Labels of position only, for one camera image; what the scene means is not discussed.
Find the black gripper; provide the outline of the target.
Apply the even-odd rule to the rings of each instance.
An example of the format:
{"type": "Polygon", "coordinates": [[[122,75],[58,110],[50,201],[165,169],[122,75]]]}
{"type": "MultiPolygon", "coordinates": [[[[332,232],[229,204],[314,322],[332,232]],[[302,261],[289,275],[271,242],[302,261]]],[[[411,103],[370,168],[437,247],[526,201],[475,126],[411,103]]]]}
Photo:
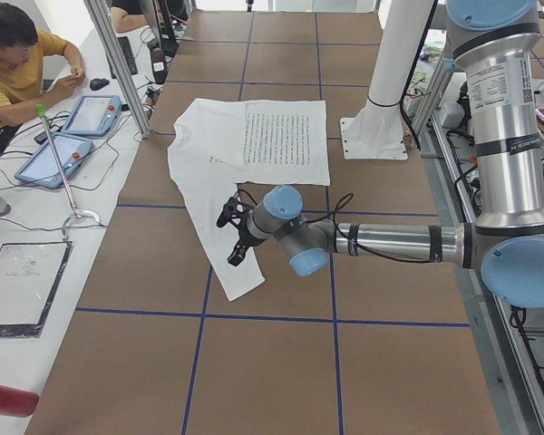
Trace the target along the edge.
{"type": "Polygon", "coordinates": [[[239,266],[246,258],[250,247],[257,245],[257,238],[248,230],[249,215],[243,215],[238,224],[238,242],[232,248],[231,254],[227,258],[227,262],[232,266],[239,266]]]}

